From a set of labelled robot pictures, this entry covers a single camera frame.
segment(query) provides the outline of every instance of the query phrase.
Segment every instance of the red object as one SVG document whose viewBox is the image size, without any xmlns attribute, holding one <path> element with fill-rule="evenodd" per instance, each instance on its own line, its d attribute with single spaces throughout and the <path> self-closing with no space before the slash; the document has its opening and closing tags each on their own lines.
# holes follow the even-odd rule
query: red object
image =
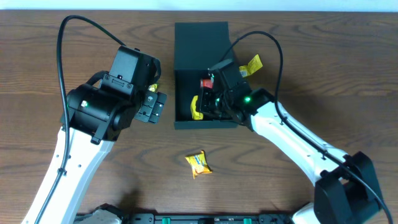
<svg viewBox="0 0 398 224">
<path fill-rule="evenodd" d="M 201 79 L 200 87 L 213 88 L 213 82 L 211 79 Z"/>
</svg>

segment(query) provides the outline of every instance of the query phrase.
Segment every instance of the white background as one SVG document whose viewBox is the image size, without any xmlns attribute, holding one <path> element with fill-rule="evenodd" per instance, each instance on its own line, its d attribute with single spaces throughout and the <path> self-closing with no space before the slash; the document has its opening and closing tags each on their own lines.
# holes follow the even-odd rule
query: white background
<svg viewBox="0 0 398 224">
<path fill-rule="evenodd" d="M 0 9 L 398 12 L 398 0 L 0 0 Z"/>
</svg>

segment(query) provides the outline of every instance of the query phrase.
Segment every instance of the black box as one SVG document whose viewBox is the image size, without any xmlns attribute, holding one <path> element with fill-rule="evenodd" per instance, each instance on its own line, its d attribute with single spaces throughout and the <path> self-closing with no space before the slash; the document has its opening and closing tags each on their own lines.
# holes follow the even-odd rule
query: black box
<svg viewBox="0 0 398 224">
<path fill-rule="evenodd" d="M 192 119 L 192 98 L 200 92 L 200 80 L 231 46 L 227 22 L 175 23 L 175 129 L 235 128 L 232 120 Z M 233 51 L 225 57 L 233 58 Z"/>
</svg>

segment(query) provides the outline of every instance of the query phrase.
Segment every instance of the yellow package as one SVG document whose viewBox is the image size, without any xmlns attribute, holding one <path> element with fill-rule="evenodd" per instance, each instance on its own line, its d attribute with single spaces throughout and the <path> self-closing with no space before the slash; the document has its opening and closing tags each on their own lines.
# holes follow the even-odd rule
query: yellow package
<svg viewBox="0 0 398 224">
<path fill-rule="evenodd" d="M 198 101 L 198 96 L 194 96 L 191 102 L 192 119 L 201 120 L 203 119 L 203 113 L 197 112 L 197 101 Z"/>
<path fill-rule="evenodd" d="M 207 165 L 206 162 L 206 157 L 205 157 L 205 152 L 201 151 L 201 153 L 192 155 L 192 156 L 187 156 L 186 160 L 189 162 L 192 168 L 192 174 L 193 178 L 199 174 L 210 174 L 212 171 Z"/>
<path fill-rule="evenodd" d="M 148 90 L 149 91 L 153 91 L 154 93 L 156 93 L 157 87 L 159 86 L 159 84 L 152 84 L 149 86 Z"/>
<path fill-rule="evenodd" d="M 252 75 L 254 72 L 258 71 L 262 68 L 262 63 L 260 60 L 260 56 L 257 54 L 254 58 L 248 63 L 248 65 L 239 66 L 239 71 L 241 72 L 242 77 L 248 77 Z"/>
</svg>

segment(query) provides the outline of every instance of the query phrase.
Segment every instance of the wood grain surface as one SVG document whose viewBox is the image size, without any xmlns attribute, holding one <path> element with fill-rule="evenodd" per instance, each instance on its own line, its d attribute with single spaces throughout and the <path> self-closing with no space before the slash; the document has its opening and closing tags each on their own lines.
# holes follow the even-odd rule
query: wood grain surface
<svg viewBox="0 0 398 224">
<path fill-rule="evenodd" d="M 252 30 L 274 35 L 285 58 L 280 101 L 300 122 L 350 154 L 374 162 L 398 218 L 398 14 L 328 12 L 0 11 L 0 223 L 26 215 L 49 166 L 62 104 L 55 44 L 62 19 L 79 14 L 162 62 L 168 100 L 159 124 L 133 121 L 100 165 L 80 207 L 102 203 L 160 213 L 294 212 L 313 200 L 304 173 L 246 128 L 174 130 L 174 23 L 228 21 L 231 40 Z M 109 70 L 118 45 L 82 21 L 63 40 L 67 90 Z M 277 49 L 262 36 L 235 48 L 249 77 L 273 92 Z M 192 179 L 184 156 L 205 150 L 214 173 Z M 385 223 L 383 213 L 370 223 Z"/>
</svg>

